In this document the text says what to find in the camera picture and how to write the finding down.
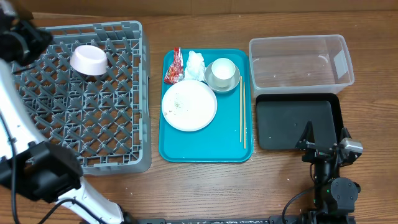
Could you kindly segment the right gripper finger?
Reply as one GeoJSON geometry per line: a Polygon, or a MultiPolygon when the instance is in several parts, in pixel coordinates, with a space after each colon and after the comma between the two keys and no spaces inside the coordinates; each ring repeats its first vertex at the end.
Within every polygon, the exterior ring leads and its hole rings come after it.
{"type": "Polygon", "coordinates": [[[296,149],[311,149],[315,145],[315,137],[313,133],[313,124],[311,121],[308,121],[302,135],[297,141],[295,148],[296,149]]]}
{"type": "Polygon", "coordinates": [[[343,127],[340,132],[340,145],[347,145],[352,141],[351,135],[346,127],[343,127]]]}

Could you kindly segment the small pink bowl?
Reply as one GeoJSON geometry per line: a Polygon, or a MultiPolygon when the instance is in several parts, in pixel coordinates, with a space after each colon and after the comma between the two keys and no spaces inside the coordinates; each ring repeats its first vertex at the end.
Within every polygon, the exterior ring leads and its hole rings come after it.
{"type": "Polygon", "coordinates": [[[78,46],[71,57],[71,67],[79,73],[98,76],[106,73],[108,58],[105,51],[93,45],[78,46]]]}

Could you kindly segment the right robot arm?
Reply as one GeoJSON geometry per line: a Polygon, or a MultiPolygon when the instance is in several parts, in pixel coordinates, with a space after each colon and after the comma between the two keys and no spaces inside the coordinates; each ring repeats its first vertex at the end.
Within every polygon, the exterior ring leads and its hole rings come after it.
{"type": "Polygon", "coordinates": [[[311,164],[313,172],[313,210],[301,214],[297,223],[354,223],[349,214],[361,191],[356,182],[340,176],[340,168],[350,166],[363,153],[360,141],[351,138],[348,130],[341,130],[340,142],[330,147],[315,143],[313,125],[308,121],[295,145],[305,151],[302,161],[311,164]]]}

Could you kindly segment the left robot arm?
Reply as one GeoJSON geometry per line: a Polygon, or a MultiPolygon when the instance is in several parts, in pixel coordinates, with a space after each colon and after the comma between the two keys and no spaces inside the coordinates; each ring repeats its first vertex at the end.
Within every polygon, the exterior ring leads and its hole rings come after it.
{"type": "Polygon", "coordinates": [[[136,223],[120,205],[104,198],[84,178],[71,149],[49,143],[27,114],[9,64],[24,71],[53,40],[49,32],[19,17],[10,1],[1,1],[1,185],[11,190],[11,210],[18,223],[16,196],[54,204],[44,223],[64,206],[87,223],[136,223]]]}

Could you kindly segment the black plastic tray bin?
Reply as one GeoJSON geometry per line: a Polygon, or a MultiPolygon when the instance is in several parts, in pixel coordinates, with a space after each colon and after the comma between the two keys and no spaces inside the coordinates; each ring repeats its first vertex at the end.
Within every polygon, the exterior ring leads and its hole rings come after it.
{"type": "Polygon", "coordinates": [[[332,146],[344,127],[340,101],[332,93],[263,94],[256,97],[257,135],[261,149],[294,149],[308,121],[314,143],[332,146]]]}

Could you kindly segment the clear plastic bin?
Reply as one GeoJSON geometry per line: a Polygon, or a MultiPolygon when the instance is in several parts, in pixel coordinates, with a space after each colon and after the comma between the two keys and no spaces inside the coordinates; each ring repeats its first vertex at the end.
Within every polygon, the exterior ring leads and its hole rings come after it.
{"type": "Polygon", "coordinates": [[[354,83],[345,38],[339,34],[255,38],[249,42],[252,97],[333,93],[354,83]]]}

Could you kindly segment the right wooden chopstick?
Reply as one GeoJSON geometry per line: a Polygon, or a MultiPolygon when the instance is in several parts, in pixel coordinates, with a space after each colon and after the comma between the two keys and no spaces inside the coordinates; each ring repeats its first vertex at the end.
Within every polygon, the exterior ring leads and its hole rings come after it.
{"type": "Polygon", "coordinates": [[[245,92],[245,82],[243,82],[243,147],[246,149],[246,92],[245,92]]]}

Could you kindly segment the teal serving tray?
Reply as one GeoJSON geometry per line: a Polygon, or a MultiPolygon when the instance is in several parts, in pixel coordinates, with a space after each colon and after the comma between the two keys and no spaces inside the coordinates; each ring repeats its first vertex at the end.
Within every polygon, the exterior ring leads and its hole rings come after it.
{"type": "Polygon", "coordinates": [[[218,109],[215,118],[205,128],[179,131],[159,118],[159,153],[169,162],[244,162],[253,152],[251,81],[248,56],[239,49],[193,49],[201,53],[208,66],[218,58],[228,58],[243,77],[246,92],[246,142],[239,118],[240,90],[237,86],[229,93],[217,93],[218,109]]]}

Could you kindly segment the left wooden chopstick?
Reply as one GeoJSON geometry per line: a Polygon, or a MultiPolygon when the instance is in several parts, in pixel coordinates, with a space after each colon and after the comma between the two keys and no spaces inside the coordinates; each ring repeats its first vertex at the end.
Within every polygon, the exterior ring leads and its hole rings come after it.
{"type": "Polygon", "coordinates": [[[242,76],[239,76],[239,142],[242,142],[243,138],[243,109],[242,109],[242,104],[243,104],[243,94],[242,94],[242,76]]]}

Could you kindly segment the white paper cup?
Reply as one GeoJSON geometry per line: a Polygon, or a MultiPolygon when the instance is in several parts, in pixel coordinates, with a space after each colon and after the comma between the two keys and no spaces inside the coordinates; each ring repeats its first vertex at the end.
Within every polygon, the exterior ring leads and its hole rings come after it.
{"type": "Polygon", "coordinates": [[[214,83],[220,88],[227,87],[236,71],[234,63],[228,58],[218,58],[211,66],[214,83]]]}

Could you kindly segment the grey metal saucer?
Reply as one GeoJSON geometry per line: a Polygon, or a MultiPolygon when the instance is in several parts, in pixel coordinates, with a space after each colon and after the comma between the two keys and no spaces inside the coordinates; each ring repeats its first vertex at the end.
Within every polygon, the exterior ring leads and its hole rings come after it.
{"type": "Polygon", "coordinates": [[[215,76],[212,73],[212,65],[213,62],[209,64],[208,67],[206,67],[205,70],[205,82],[208,84],[208,86],[216,93],[228,93],[230,91],[233,91],[239,84],[240,81],[240,71],[237,66],[235,66],[235,73],[231,77],[230,81],[228,82],[227,86],[225,87],[219,87],[216,85],[216,80],[215,76]]]}

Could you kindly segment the crumpled white tissue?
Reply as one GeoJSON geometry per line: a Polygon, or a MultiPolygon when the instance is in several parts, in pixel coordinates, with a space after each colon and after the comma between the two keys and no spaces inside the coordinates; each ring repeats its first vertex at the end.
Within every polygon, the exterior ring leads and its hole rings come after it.
{"type": "Polygon", "coordinates": [[[201,53],[189,51],[188,60],[184,70],[185,80],[202,82],[205,78],[205,62],[201,53]]]}

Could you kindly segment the rice leftovers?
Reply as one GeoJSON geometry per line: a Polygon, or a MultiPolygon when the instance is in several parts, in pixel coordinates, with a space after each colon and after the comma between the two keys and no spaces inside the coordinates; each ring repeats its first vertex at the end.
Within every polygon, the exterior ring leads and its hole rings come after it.
{"type": "Polygon", "coordinates": [[[175,99],[166,101],[165,110],[166,110],[166,112],[172,113],[172,114],[179,114],[179,113],[184,112],[182,102],[180,100],[175,100],[175,99]]]}

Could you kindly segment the red snack wrapper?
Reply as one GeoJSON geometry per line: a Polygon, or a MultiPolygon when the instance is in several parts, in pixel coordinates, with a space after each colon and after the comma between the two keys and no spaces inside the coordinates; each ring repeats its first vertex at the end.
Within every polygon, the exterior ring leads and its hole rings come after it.
{"type": "Polygon", "coordinates": [[[176,84],[184,78],[183,56],[180,47],[174,48],[174,60],[169,66],[164,78],[166,84],[176,84]]]}

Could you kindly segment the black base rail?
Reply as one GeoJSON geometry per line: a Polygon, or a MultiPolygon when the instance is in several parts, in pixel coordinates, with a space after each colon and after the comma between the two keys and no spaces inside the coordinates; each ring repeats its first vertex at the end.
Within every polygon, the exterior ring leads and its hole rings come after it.
{"type": "MultiPolygon", "coordinates": [[[[301,224],[301,223],[347,223],[347,224],[356,224],[356,220],[354,217],[348,217],[343,220],[337,221],[326,221],[325,219],[321,219],[320,222],[310,222],[304,220],[305,218],[301,218],[300,216],[286,216],[285,219],[287,223],[291,224],[301,224]]],[[[163,218],[151,218],[151,219],[137,219],[134,220],[133,223],[136,224],[282,224],[281,216],[270,216],[269,218],[261,218],[261,219],[216,219],[216,220],[165,220],[163,218]]]]}

